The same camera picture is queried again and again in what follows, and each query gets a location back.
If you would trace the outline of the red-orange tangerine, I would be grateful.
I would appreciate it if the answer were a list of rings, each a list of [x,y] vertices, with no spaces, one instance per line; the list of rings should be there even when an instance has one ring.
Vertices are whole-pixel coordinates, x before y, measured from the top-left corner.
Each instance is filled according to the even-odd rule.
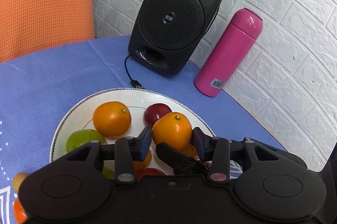
[[[17,221],[17,224],[24,224],[28,220],[19,199],[16,199],[13,203],[14,218]]]

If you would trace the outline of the yellow-orange orange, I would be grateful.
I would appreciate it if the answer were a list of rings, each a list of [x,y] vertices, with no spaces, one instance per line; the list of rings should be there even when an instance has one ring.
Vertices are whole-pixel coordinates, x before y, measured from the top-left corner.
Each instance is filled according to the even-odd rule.
[[[155,145],[164,142],[181,152],[190,143],[192,131],[184,114],[171,112],[154,123],[151,135]]]

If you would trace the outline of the green apple front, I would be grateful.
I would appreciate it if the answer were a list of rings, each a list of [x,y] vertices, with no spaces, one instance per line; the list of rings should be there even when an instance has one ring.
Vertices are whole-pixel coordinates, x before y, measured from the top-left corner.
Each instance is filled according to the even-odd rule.
[[[114,180],[115,179],[115,173],[110,168],[104,167],[102,173],[109,180]]]

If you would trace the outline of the green apple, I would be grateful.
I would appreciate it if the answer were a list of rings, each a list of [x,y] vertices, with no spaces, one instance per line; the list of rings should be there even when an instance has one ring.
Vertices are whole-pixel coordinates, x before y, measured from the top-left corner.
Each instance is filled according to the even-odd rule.
[[[106,139],[94,129],[83,129],[73,132],[66,141],[66,152],[72,152],[78,147],[93,141],[100,141],[102,145],[106,144]]]
[[[102,173],[109,180],[114,180],[115,179],[115,173],[110,168],[104,167]]]

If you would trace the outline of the green apple rear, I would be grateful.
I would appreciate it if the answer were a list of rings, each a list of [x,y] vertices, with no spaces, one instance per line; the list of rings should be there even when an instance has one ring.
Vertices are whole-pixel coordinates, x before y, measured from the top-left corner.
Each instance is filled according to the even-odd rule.
[[[93,141],[100,141],[102,145],[106,144],[106,139],[94,129],[83,129],[73,132],[66,141],[66,152],[72,152],[78,147]]]

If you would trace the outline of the small tan fruit on table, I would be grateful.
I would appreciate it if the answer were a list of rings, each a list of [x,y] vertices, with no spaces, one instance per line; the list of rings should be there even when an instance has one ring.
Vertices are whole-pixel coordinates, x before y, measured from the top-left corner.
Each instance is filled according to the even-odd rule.
[[[17,173],[13,178],[13,188],[16,193],[19,192],[19,188],[22,184],[22,182],[28,177],[29,175],[27,173]]]

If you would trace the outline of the small orange in plate centre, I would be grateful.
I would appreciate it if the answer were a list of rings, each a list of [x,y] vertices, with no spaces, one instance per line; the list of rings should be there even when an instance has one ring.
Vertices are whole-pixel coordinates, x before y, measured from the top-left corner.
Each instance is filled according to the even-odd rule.
[[[152,161],[152,152],[151,150],[148,151],[146,158],[143,161],[133,161],[132,165],[134,167],[135,172],[143,170],[147,168]]]

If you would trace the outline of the red-yellow apple centre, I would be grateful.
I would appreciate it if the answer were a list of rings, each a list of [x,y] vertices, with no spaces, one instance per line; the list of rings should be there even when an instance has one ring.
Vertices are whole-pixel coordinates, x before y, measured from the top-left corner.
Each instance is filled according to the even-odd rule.
[[[166,174],[156,168],[144,168],[136,172],[137,180],[140,181],[143,176],[165,176]]]

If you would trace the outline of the orange at plate rear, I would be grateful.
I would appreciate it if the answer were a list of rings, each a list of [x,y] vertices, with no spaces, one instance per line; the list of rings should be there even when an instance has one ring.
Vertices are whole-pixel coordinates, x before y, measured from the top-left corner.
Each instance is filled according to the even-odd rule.
[[[107,138],[124,135],[131,126],[131,113],[128,107],[119,101],[109,101],[96,108],[92,115],[95,129]]]

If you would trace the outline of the white round plate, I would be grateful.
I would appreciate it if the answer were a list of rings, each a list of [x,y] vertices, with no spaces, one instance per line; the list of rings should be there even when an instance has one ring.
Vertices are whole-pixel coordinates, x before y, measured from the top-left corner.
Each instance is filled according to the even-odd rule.
[[[66,154],[66,141],[75,131],[94,129],[92,115],[101,104],[119,101],[125,104],[131,113],[131,126],[126,137],[137,137],[144,128],[143,114],[148,106],[156,103],[166,104],[172,111],[184,114],[193,128],[199,127],[203,133],[214,137],[212,129],[184,104],[162,94],[134,88],[116,88],[94,93],[75,104],[60,121],[51,143],[50,162]]]

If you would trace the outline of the blue patterned tablecloth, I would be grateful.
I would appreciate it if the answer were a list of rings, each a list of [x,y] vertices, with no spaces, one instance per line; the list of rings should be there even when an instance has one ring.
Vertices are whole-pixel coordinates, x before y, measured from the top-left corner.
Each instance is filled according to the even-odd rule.
[[[38,51],[1,64],[1,222],[14,223],[13,177],[49,162],[63,116],[90,94],[128,88],[131,79],[199,115],[221,137],[279,142],[227,93],[204,96],[194,86],[198,67],[187,63],[165,77],[128,56],[129,38],[87,40]]]

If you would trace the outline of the dark red plum rear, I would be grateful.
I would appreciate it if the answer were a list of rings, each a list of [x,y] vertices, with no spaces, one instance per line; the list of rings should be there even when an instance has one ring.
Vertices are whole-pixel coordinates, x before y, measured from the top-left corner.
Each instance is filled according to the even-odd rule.
[[[143,121],[146,126],[153,127],[154,123],[172,110],[166,104],[152,104],[144,112]]]

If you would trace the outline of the pink thermos bottle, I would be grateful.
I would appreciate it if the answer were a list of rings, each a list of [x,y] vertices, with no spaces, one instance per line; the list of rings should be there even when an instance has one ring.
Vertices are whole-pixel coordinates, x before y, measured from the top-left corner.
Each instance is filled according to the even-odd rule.
[[[229,81],[263,30],[263,19],[242,8],[235,12],[215,48],[194,80],[194,85],[215,97]]]

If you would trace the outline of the right orange chair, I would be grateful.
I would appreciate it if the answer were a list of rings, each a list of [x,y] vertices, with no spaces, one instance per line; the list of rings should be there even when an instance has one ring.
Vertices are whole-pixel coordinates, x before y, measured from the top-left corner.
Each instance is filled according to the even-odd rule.
[[[95,37],[92,0],[1,0],[1,61]]]

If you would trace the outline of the black speaker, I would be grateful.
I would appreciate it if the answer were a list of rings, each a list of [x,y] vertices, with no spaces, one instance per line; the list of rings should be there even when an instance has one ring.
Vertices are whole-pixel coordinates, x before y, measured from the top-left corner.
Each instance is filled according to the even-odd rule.
[[[178,74],[207,33],[222,0],[143,0],[128,52],[165,76]]]

